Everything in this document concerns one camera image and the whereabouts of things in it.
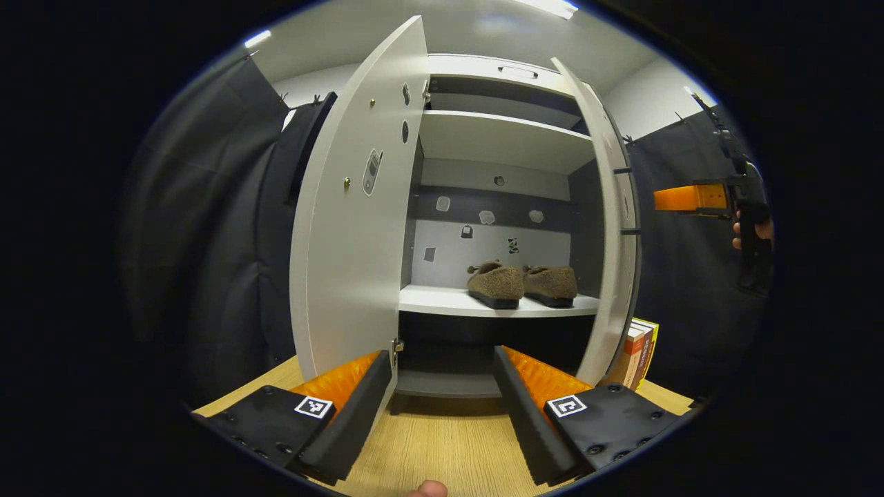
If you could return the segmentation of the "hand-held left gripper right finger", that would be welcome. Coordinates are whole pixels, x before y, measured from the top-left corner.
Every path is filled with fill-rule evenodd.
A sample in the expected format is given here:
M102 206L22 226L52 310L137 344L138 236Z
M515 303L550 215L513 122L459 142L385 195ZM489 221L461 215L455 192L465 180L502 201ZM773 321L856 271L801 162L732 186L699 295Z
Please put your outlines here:
M495 347L492 374L536 485L612 465L679 418L624 384L593 387L512 347Z

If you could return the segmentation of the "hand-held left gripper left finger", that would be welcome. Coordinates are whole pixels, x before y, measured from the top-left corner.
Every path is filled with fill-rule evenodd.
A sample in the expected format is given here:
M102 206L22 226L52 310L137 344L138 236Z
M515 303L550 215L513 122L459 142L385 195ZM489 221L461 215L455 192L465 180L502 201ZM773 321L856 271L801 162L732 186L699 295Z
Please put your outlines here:
M300 386L261 386L217 414L193 416L270 465L335 485L362 453L393 370L389 351L378 350Z

